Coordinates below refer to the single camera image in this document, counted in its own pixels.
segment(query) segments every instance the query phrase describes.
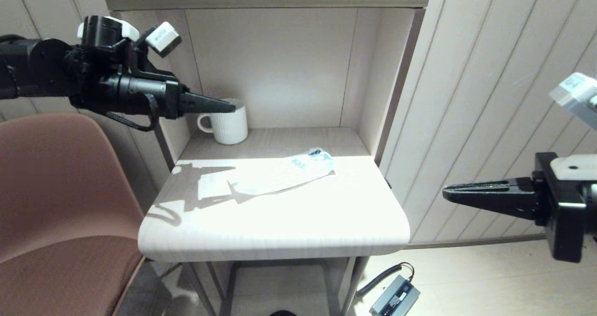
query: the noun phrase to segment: table leg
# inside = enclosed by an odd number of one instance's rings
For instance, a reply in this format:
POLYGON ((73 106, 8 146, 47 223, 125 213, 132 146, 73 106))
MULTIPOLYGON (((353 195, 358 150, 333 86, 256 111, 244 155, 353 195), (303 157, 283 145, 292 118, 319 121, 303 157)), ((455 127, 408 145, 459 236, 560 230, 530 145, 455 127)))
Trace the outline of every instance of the table leg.
POLYGON ((354 299, 359 280, 361 279, 361 276, 363 276, 363 272, 365 272, 367 261, 369 261, 369 257, 367 256, 356 257, 354 260, 352 275, 350 276, 350 286, 348 288, 348 293, 346 293, 346 299, 344 299, 344 305, 342 306, 340 316, 346 316, 348 314, 348 309, 352 305, 352 300, 354 299))
POLYGON ((205 308, 205 310, 207 310, 207 314, 209 314, 209 316, 218 316, 218 314, 215 313, 214 307, 211 305, 211 302, 209 301, 209 297, 207 297, 207 293, 205 292, 205 289, 203 288, 203 285, 199 280, 199 276, 197 274, 197 271, 194 269, 193 264, 190 262, 184 262, 182 263, 182 265, 183 269, 185 269, 186 272, 189 274, 188 279, 193 285, 194 290, 197 292, 197 295, 201 300, 201 304, 203 304, 203 307, 205 308))

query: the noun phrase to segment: white mug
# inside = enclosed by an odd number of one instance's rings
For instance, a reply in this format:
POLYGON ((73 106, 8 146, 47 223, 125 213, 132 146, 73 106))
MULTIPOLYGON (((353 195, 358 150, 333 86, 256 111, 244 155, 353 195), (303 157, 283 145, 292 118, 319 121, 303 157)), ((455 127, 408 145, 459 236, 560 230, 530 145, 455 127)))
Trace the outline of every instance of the white mug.
POLYGON ((215 141, 220 144, 238 144, 247 139, 247 106, 240 99, 225 98, 222 101, 232 103, 236 110, 230 113, 202 113, 197 118, 197 126, 201 131, 213 133, 215 141), (211 127, 205 127, 201 120, 209 117, 211 127))

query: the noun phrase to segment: chair seat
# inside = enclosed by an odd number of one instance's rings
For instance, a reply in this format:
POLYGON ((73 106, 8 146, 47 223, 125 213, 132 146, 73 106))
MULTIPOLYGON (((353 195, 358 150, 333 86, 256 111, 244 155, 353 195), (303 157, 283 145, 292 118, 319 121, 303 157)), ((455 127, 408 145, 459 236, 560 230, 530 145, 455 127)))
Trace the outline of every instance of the chair seat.
POLYGON ((139 261, 136 240, 113 236, 22 254, 0 263, 0 314, 111 315, 139 261))

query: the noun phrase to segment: mug handle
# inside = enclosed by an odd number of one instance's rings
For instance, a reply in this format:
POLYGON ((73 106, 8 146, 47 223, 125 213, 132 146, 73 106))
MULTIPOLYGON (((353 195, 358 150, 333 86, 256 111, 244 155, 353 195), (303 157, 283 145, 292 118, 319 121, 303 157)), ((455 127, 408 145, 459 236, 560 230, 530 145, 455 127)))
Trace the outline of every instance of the mug handle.
POLYGON ((197 127, 199 127, 199 129, 205 133, 214 133, 213 127, 205 127, 201 124, 201 120, 208 116, 209 114, 207 113, 199 114, 199 116, 197 117, 197 127))

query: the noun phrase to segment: pink chair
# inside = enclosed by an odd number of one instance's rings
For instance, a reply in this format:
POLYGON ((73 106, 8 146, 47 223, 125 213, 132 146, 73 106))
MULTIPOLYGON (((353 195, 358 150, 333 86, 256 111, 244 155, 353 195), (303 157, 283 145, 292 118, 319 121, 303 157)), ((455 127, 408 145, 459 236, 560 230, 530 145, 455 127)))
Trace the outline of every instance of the pink chair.
POLYGON ((80 114, 0 124, 0 315, 115 315, 144 257, 143 214, 80 114))

